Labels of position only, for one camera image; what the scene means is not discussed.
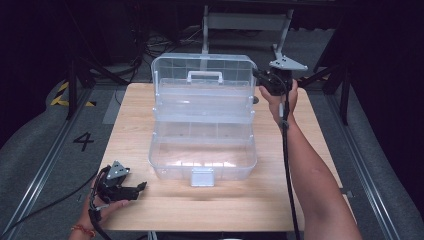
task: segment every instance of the wooden table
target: wooden table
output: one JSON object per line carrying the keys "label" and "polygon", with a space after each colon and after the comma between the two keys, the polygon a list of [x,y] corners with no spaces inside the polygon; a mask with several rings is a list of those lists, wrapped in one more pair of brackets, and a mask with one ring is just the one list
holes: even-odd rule
{"label": "wooden table", "polygon": [[[148,162],[155,119],[152,84],[130,84],[100,168],[118,160],[131,168],[123,186],[147,181],[138,200],[114,213],[105,229],[125,231],[292,231],[281,134],[256,89],[259,103],[253,129],[258,163],[244,181],[217,181],[214,187],[191,187],[187,180],[161,180]],[[299,89],[295,110],[307,139],[341,182],[309,98]],[[296,199],[299,228],[303,213]]]}

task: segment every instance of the clear plastic storage box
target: clear plastic storage box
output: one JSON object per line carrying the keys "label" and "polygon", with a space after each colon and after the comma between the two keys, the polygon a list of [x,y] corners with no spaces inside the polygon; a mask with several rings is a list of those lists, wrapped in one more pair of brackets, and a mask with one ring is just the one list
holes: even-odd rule
{"label": "clear plastic storage box", "polygon": [[213,186],[249,176],[257,161],[252,68],[242,55],[167,53],[154,60],[149,162],[159,178]]}

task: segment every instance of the metal rail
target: metal rail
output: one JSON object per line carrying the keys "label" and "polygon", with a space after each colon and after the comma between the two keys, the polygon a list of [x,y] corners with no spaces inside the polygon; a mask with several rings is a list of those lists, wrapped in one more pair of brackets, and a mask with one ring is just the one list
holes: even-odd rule
{"label": "metal rail", "polygon": [[353,162],[358,173],[359,179],[361,180],[362,186],[364,187],[365,193],[368,197],[368,200],[371,204],[371,207],[374,211],[374,214],[377,218],[378,223],[380,224],[381,230],[386,239],[400,239],[399,234],[393,224],[392,219],[384,205],[383,199],[380,196],[380,193],[377,187],[374,184],[374,181],[371,178],[371,175],[368,171],[368,168],[365,164],[364,158],[353,138],[352,132],[348,126],[345,126],[342,123],[342,119],[338,114],[339,106],[334,95],[325,95],[326,100],[330,106],[332,114],[338,119],[337,126],[340,132],[343,134],[343,137],[349,147],[349,150],[353,156]]}
{"label": "metal rail", "polygon": [[[81,92],[81,96],[79,97],[79,100],[78,100],[78,106],[84,106],[84,104],[88,101],[92,91],[93,89],[89,88]],[[15,210],[15,213],[10,219],[3,234],[6,231],[8,231],[8,229],[11,226],[13,226],[15,223],[17,223],[18,221],[20,221],[21,219],[25,218],[26,216],[30,214],[32,207],[34,206],[38,196],[41,193],[41,190],[43,189],[45,183],[47,182],[47,178],[49,177],[55,163],[57,162],[58,157],[60,156],[64,141],[66,137],[68,136],[69,132],[71,131],[72,127],[74,126],[78,118],[78,115],[80,114],[82,109],[83,108],[81,107],[77,108],[75,114],[69,120],[65,121],[65,123],[63,124],[55,141],[53,142],[52,147],[47,153],[46,158],[44,159],[37,174],[35,175],[34,179],[29,185],[24,197],[22,198],[17,209]],[[22,225],[23,223],[15,226],[12,230],[10,230],[8,234],[4,236],[4,239],[7,239],[7,240],[16,239],[19,231],[22,228]]]}

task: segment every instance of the person's arm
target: person's arm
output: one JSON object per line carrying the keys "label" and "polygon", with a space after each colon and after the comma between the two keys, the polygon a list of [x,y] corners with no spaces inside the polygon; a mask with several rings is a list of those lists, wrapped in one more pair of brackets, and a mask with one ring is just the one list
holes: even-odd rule
{"label": "person's arm", "polygon": [[[259,90],[269,102],[270,111],[278,123],[281,98],[271,96],[263,86]],[[305,216],[305,239],[361,239],[333,174],[309,144],[292,114],[297,102],[296,81],[289,93],[289,102],[289,166],[293,187]]]}

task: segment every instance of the dark background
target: dark background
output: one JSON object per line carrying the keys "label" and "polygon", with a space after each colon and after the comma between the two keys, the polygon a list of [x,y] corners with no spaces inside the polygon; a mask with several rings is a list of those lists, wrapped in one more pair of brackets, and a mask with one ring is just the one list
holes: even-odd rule
{"label": "dark background", "polygon": [[[201,6],[135,4],[140,2],[0,3],[0,147],[45,110],[46,96],[66,76],[73,55],[103,66],[128,62],[134,41],[142,43],[149,30],[176,40],[182,29],[199,24],[203,11]],[[356,2],[361,8],[335,14],[295,11],[292,27],[337,28],[320,65],[347,64],[383,151],[423,215],[424,9],[419,1]]]}

